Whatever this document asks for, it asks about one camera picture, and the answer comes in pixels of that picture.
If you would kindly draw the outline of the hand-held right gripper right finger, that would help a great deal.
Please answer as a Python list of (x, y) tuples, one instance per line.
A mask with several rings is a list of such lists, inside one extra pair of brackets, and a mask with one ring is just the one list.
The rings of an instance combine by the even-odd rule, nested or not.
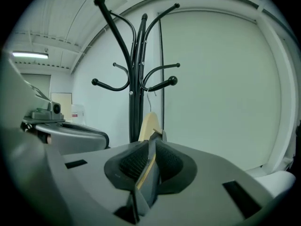
[(263, 226), (272, 196), (228, 160), (157, 141), (161, 183), (142, 226)]

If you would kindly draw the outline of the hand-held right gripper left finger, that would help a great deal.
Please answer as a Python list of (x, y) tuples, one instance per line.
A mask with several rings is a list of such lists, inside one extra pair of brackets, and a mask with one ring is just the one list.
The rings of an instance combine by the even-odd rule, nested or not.
[(148, 162), (148, 141), (69, 155), (47, 145), (46, 153), (75, 225), (149, 225), (149, 208), (136, 186)]

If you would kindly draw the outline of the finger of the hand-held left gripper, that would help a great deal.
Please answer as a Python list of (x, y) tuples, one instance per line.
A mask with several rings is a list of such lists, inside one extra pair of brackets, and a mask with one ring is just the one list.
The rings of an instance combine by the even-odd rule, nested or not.
[(106, 133), (69, 122), (37, 124), (35, 129), (45, 140), (54, 145), (61, 155), (86, 153), (109, 148)]

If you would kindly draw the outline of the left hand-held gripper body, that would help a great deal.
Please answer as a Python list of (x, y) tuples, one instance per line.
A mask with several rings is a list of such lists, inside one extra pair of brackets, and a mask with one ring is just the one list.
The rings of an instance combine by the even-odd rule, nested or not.
[(24, 124), (65, 121), (61, 105), (24, 80), (10, 56), (0, 56), (0, 127), (16, 129)]

